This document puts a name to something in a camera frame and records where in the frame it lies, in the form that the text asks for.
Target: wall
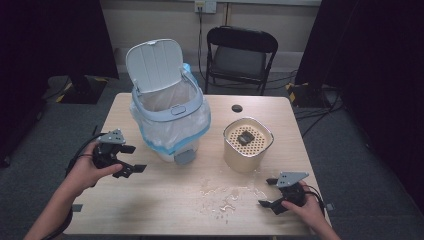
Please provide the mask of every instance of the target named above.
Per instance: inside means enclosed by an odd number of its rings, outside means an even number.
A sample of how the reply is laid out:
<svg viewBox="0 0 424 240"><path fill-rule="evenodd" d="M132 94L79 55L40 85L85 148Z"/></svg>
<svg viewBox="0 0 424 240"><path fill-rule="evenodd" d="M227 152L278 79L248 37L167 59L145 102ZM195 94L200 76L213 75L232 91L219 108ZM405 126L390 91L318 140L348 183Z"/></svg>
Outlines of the wall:
<svg viewBox="0 0 424 240"><path fill-rule="evenodd" d="M199 15L194 3L186 1L101 1L118 70L125 70L125 54L132 46L160 38L176 40L183 50L184 61L197 69ZM206 34L224 25L263 30L274 35L279 52L272 71L297 69L318 6L260 5L217 3L216 14L202 15L202 68L206 63Z"/></svg>

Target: black chair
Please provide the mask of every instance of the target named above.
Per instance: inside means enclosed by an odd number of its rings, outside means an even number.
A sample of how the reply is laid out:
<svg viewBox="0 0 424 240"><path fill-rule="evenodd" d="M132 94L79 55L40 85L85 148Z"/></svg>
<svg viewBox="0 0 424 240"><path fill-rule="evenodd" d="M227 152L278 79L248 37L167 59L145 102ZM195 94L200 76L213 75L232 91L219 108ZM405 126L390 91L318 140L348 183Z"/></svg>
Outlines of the black chair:
<svg viewBox="0 0 424 240"><path fill-rule="evenodd" d="M272 61L278 49L269 33L231 26L211 29L207 35L208 57L205 94L209 77L258 85L264 94Z"/></svg>

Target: perforated lid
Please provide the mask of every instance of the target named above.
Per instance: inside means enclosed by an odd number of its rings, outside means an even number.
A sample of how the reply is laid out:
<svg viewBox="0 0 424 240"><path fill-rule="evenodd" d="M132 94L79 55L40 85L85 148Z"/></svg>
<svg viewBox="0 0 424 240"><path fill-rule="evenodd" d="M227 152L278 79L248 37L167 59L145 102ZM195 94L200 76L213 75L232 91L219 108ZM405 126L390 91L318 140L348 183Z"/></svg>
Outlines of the perforated lid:
<svg viewBox="0 0 424 240"><path fill-rule="evenodd" d="M242 145L239 136L245 131L254 136L248 144ZM230 124L224 131L225 140L240 154L256 156L265 151L274 141L272 133L253 118L242 118Z"/></svg>
<svg viewBox="0 0 424 240"><path fill-rule="evenodd" d="M140 93L155 92L181 81L183 54L172 39L152 40L131 48L126 66Z"/></svg>

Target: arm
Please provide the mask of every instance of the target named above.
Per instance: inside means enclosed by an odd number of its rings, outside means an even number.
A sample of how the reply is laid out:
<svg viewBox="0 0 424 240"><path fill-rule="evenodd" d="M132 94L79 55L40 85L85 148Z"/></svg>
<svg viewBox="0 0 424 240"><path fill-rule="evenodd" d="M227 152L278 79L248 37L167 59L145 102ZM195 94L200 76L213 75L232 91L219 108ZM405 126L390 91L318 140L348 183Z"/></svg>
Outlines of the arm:
<svg viewBox="0 0 424 240"><path fill-rule="evenodd" d="M303 186L305 191L310 191L306 183L301 181L300 184ZM315 199L315 196L306 194L306 203L302 207L298 207L295 204L283 201L281 205L288 210L293 211L310 227L312 230L323 240L340 240L340 237L334 231L334 229L328 224L324 215L321 212L319 204Z"/></svg>
<svg viewBox="0 0 424 240"><path fill-rule="evenodd" d="M115 164L103 169L94 166L92 157L96 143L90 143L72 168L71 172L57 188L43 212L37 218L31 229L25 236L25 240L40 240L55 231L65 221L69 209L76 197L96 184L107 175L116 173L122 169L121 164Z"/></svg>

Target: wooden table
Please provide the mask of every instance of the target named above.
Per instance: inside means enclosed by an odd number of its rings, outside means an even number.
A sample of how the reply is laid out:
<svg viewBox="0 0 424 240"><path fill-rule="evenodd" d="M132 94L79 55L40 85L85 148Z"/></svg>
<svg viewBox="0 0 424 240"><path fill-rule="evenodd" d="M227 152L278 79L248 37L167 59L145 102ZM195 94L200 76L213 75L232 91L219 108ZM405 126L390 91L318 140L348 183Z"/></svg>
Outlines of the wooden table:
<svg viewBox="0 0 424 240"><path fill-rule="evenodd" d="M200 138L196 159L188 165L167 163L142 140L129 112L131 95L118 94L102 132L120 128L133 154L118 154L129 164L147 164L128 179L108 176L87 189L75 204L66 234L122 235L304 235L309 228L292 212L275 215L258 200L281 197L266 179L281 171L308 172L317 188L290 103L283 97L206 95L212 123ZM231 110L234 104L241 113ZM231 170L223 159L223 131L233 121L253 117L274 135L260 167L251 173Z"/></svg>

